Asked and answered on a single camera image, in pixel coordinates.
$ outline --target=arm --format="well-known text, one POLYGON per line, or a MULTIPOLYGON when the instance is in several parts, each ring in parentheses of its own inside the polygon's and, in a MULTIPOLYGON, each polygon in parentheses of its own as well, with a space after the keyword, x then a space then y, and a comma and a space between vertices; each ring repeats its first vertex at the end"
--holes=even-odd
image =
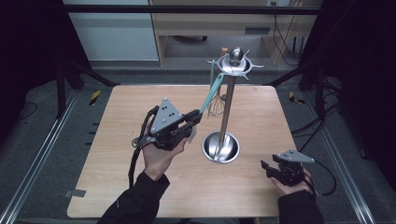
POLYGON ((187 138, 183 139, 172 151, 158 149, 152 144, 144 147, 144 172, 137 177, 131 189, 125 190, 107 208, 98 223, 151 223, 157 216, 160 199, 170 184, 164 173, 172 159, 184 151, 186 141, 187 138))
POLYGON ((293 187, 284 186, 273 177, 271 181, 283 195, 277 201, 280 224, 324 223, 323 216, 316 203, 315 195, 304 181, 293 187))

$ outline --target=wall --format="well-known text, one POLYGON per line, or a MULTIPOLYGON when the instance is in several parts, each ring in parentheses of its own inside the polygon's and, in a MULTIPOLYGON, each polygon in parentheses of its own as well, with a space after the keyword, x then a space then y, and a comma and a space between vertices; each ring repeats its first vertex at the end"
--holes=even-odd
MULTIPOLYGON (((64 0, 66 5, 148 5, 147 0, 64 0)), ((70 13, 90 61, 158 61, 148 13, 70 13)))

